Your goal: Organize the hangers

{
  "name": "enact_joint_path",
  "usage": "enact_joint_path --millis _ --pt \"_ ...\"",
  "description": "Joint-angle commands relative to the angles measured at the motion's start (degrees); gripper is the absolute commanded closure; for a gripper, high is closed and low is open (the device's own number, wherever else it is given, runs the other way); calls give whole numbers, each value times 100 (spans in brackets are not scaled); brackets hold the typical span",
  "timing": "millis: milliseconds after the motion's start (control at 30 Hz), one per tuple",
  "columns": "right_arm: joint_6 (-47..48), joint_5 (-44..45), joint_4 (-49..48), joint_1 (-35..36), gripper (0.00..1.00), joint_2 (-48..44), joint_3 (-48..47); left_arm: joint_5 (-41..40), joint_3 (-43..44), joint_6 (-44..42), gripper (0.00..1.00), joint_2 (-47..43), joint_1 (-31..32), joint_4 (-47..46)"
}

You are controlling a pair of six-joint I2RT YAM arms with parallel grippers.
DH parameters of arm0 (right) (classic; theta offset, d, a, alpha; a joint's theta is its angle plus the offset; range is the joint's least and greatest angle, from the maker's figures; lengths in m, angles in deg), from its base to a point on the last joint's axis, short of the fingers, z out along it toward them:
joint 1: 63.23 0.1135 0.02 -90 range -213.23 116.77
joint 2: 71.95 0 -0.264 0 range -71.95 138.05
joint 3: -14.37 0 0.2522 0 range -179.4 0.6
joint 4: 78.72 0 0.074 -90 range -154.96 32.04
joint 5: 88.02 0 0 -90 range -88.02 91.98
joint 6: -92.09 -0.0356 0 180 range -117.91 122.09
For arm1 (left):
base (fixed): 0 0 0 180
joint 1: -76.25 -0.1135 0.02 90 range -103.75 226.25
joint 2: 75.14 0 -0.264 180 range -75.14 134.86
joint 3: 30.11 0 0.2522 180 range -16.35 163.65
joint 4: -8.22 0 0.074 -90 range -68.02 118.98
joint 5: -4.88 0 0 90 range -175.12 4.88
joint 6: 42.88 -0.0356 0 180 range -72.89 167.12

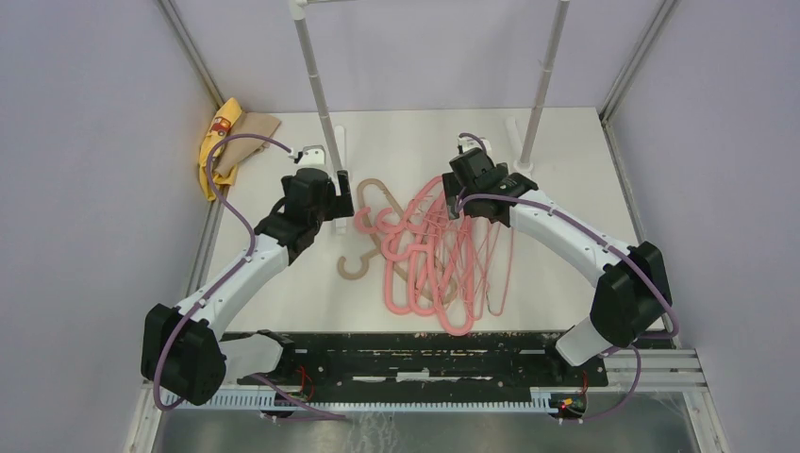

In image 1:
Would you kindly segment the pink plastic hanger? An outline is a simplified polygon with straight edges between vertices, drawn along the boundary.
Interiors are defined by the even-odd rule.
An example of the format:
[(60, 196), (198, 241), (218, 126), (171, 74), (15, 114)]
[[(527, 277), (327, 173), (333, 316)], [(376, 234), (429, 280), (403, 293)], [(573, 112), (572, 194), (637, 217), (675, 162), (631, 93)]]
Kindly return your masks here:
[[(426, 211), (419, 209), (428, 193), (440, 182), (438, 178), (429, 181), (409, 201), (398, 223), (384, 221), (392, 211), (389, 208), (375, 217), (373, 231), (384, 234), (380, 242), (380, 252), (386, 260), (384, 304), (394, 314), (437, 315), (444, 319), (449, 304), (458, 296), (458, 284), (453, 278), (455, 267), (447, 264), (439, 271), (436, 258), (437, 248), (443, 243), (442, 234), (452, 225), (443, 219), (444, 198), (439, 195)], [(393, 279), (398, 262), (407, 264), (407, 302), (404, 306), (396, 305), (393, 300)]]
[[(434, 199), (430, 199), (429, 196), (431, 195), (431, 192), (442, 183), (442, 179), (439, 176), (435, 176), (429, 181), (435, 178), (438, 178), (441, 182), (437, 184), (428, 193), (425, 202), (419, 206), (421, 212), (426, 211), (431, 202), (434, 201)], [(384, 234), (379, 231), (377, 232), (373, 231), (373, 228), (375, 226), (375, 217), (383, 209), (389, 208), (392, 211), (390, 212), (389, 215), (384, 217), (384, 221), (390, 224), (396, 224), (400, 221), (400, 214), (403, 213), (407, 205), (408, 204), (406, 204), (405, 206), (401, 205), (400, 202), (391, 193), (388, 186), (383, 181), (377, 178), (367, 178), (359, 183), (359, 185), (357, 186), (358, 210), (355, 216), (355, 227), (357, 232), (362, 233), (369, 237), (369, 239), (373, 242), (374, 249), (371, 252), (367, 253), (367, 255), (365, 255), (362, 258), (361, 269), (358, 272), (356, 272), (357, 278), (365, 276), (366, 271), (368, 270), (369, 267), (369, 260), (376, 257), (380, 257), (384, 260), (385, 262), (384, 275), (385, 275), (386, 260), (380, 252), (380, 242), (383, 239)], [(383, 303), (384, 303), (384, 275), (383, 275)], [(406, 276), (407, 276), (407, 264), (405, 262), (396, 263), (395, 274), (393, 279), (393, 300), (394, 303), (398, 306), (404, 306), (407, 302)]]
[[(446, 218), (446, 216), (444, 215), (443, 204), (442, 204), (442, 215), (443, 215), (443, 219), (444, 220), (452, 221), (452, 220), (448, 220)], [(424, 318), (434, 319), (434, 320), (437, 321), (437, 323), (439, 324), (439, 327), (445, 333), (453, 335), (453, 336), (463, 336), (463, 335), (469, 333), (474, 328), (474, 324), (475, 324), (476, 320), (471, 319), (469, 317), (469, 315), (466, 313), (466, 310), (465, 310), (465, 308), (464, 308), (464, 306), (463, 306), (463, 304), (461, 303), (460, 300), (457, 300), (457, 301), (453, 302), (453, 304), (450, 306), (450, 308), (446, 310), (445, 314), (446, 314), (446, 317), (444, 319), (442, 319), (441, 317), (439, 317), (437, 315), (432, 315), (432, 316), (419, 316), (419, 315), (416, 315), (416, 314), (407, 314), (407, 315), (414, 315), (414, 316), (417, 316), (417, 317), (424, 317)]]

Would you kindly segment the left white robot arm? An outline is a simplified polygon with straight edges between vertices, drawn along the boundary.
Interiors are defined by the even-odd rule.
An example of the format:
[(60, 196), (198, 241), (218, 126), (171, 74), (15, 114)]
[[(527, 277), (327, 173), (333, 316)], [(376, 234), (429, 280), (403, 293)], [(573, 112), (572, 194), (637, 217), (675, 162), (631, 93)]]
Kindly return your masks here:
[[(154, 384), (157, 407), (178, 402), (201, 406), (220, 387), (255, 374), (273, 383), (290, 381), (295, 356), (276, 338), (251, 334), (223, 338), (253, 296), (292, 265), (311, 245), (325, 222), (354, 215), (349, 174), (302, 167), (281, 179), (282, 197), (270, 213), (248, 229), (250, 242), (213, 281), (173, 307), (157, 304), (145, 316), (142, 376)], [(161, 391), (175, 395), (166, 404)]]

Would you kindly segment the pink wire hanger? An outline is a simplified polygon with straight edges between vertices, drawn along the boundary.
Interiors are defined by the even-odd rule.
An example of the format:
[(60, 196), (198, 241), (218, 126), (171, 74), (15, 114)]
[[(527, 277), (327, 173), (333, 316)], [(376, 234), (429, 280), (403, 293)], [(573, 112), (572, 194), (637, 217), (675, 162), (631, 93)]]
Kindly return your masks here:
[(500, 305), (493, 309), (490, 282), (500, 229), (489, 221), (464, 217), (446, 221), (440, 233), (435, 250), (445, 258), (439, 283), (443, 290), (442, 308), (447, 310), (454, 301), (460, 300), (474, 320), (481, 319), (485, 312), (494, 317), (501, 316), (508, 289), (504, 290)]
[(506, 308), (514, 261), (515, 233), (505, 226), (490, 226), (479, 270), (480, 312), (500, 317)]
[(456, 221), (445, 221), (434, 226), (433, 244), (434, 272), (430, 290), (438, 294), (435, 301), (445, 310), (460, 300), (471, 319), (483, 317), (479, 279), (482, 249), (486, 235), (478, 234), (477, 220), (462, 216)]

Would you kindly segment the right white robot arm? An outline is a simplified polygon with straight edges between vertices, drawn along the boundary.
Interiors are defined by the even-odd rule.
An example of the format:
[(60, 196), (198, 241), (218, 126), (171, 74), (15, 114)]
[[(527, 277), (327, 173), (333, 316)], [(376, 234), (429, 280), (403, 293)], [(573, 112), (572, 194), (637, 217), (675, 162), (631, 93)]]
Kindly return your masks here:
[(662, 316), (671, 323), (664, 338), (679, 331), (657, 246), (630, 245), (586, 225), (479, 147), (457, 154), (449, 165), (442, 182), (451, 219), (485, 218), (523, 233), (571, 264), (594, 289), (587, 317), (557, 339), (557, 352), (544, 361), (552, 382), (572, 383), (586, 361), (630, 346)]

